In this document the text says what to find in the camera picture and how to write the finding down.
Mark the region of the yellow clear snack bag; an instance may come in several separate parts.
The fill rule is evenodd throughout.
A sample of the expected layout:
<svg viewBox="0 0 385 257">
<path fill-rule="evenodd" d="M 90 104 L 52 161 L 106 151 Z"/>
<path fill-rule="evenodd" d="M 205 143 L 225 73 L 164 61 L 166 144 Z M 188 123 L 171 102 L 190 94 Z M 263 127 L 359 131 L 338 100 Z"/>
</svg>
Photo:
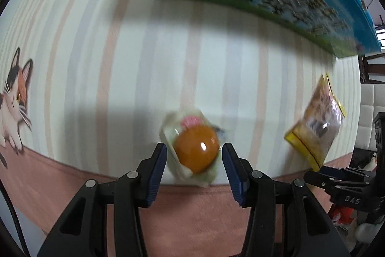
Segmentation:
<svg viewBox="0 0 385 257">
<path fill-rule="evenodd" d="M 302 155 L 313 171 L 320 171 L 345 116 L 345 109 L 332 90 L 330 77 L 323 74 L 302 118 L 284 139 Z"/>
</svg>

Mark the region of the orange egg snack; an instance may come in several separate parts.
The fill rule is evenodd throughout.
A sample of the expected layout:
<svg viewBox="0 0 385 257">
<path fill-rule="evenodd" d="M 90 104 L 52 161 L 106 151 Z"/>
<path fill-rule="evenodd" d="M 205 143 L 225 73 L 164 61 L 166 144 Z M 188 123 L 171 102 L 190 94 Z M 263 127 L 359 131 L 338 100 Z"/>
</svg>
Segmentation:
<svg viewBox="0 0 385 257">
<path fill-rule="evenodd" d="M 200 110 L 168 113 L 159 137 L 167 147 L 168 167 L 177 183 L 206 188 L 216 180 L 226 132 Z"/>
</svg>

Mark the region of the white padded chair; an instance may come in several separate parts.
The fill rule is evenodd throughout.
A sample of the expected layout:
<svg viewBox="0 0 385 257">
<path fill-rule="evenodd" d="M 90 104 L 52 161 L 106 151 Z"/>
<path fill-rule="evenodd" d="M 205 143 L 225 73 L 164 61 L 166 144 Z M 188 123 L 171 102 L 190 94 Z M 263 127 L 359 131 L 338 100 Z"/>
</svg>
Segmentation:
<svg viewBox="0 0 385 257">
<path fill-rule="evenodd" d="M 384 112 L 384 84 L 361 84 L 361 103 L 355 148 L 376 151 L 375 125 L 378 112 Z"/>
</svg>

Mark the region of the striped cat play mat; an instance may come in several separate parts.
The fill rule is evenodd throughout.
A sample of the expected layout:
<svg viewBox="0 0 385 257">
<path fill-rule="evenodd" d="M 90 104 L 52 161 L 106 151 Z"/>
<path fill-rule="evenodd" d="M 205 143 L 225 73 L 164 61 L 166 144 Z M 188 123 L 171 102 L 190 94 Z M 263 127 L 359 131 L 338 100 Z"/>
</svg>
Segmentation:
<svg viewBox="0 0 385 257">
<path fill-rule="evenodd" d="M 1 78 L 33 61 L 24 150 L 1 149 L 1 179 L 22 220 L 48 233 L 88 179 L 134 170 L 168 113 L 198 109 L 239 156 L 271 178 L 309 167 L 284 140 L 328 73 L 346 110 L 326 162 L 349 165 L 361 88 L 336 59 L 246 12 L 191 0 L 10 0 L 1 14 Z"/>
</svg>

